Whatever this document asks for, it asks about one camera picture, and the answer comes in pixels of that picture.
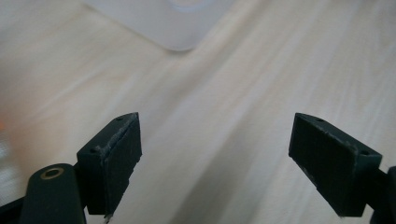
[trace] black mount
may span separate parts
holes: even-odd
[[[371,224],[396,223],[396,167],[379,170],[382,155],[329,122],[297,113],[289,156],[340,217],[361,217],[368,203]]]
[[[0,223],[86,223],[111,217],[142,155],[137,113],[113,119],[78,153],[78,162],[54,164],[34,173],[26,196],[0,207]]]

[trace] wood grain surface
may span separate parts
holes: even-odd
[[[368,223],[369,206],[338,217],[288,157],[291,127],[296,112],[326,119],[386,172],[395,72],[393,0],[237,0],[186,52],[78,0],[0,0],[0,123],[20,173],[7,187],[22,196],[137,111],[143,157],[112,223]]]

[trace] white box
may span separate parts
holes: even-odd
[[[234,0],[83,0],[171,50],[194,48]]]

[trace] screw hole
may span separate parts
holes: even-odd
[[[361,151],[361,155],[368,156],[368,155],[370,155],[370,153],[366,150],[363,150],[363,151]]]
[[[96,153],[98,151],[99,151],[99,148],[96,148],[96,147],[93,147],[93,148],[90,149],[91,153]]]
[[[56,167],[56,168],[51,168],[46,170],[43,174],[41,174],[41,179],[44,180],[49,180],[49,179],[53,179],[55,177],[60,176],[61,174],[64,173],[64,169],[61,167]]]

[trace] light wood surface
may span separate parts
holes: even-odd
[[[368,223],[368,206],[339,218],[288,157],[291,127],[295,112],[326,119],[387,171],[395,71],[394,0],[237,0],[187,52],[78,0],[0,0],[0,122],[20,172],[7,187],[22,195],[137,111],[143,157],[112,223]]]

